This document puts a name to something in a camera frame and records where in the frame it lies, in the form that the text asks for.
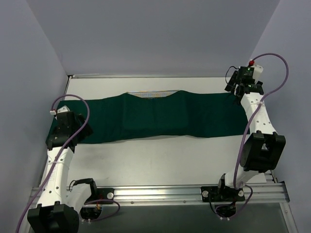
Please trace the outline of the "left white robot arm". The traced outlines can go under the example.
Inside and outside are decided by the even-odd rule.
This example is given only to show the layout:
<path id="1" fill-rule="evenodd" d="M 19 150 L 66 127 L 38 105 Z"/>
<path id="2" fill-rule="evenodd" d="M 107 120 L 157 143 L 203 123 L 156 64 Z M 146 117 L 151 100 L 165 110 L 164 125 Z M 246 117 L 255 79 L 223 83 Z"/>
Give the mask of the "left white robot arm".
<path id="1" fill-rule="evenodd" d="M 36 233 L 76 233 L 79 212 L 84 203 L 94 203 L 98 191 L 93 179 L 78 184 L 67 193 L 69 166 L 75 147 L 93 131 L 82 115 L 64 106 L 53 111 L 56 126 L 47 141 L 47 174 L 36 207 L 27 213 L 27 220 Z"/>

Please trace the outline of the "green surgical drape cloth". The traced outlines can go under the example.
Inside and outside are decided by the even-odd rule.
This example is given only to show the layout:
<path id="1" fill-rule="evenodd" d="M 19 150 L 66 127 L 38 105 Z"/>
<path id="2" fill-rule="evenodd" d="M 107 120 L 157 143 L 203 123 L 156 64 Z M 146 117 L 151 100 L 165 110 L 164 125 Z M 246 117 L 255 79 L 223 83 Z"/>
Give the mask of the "green surgical drape cloth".
<path id="1" fill-rule="evenodd" d="M 100 100 L 64 100 L 76 114 L 90 115 L 93 134 L 83 144 L 109 143 L 159 135 L 211 138 L 242 135 L 248 123 L 242 106 L 229 93 L 196 94 L 178 91 L 161 98 L 129 93 Z"/>

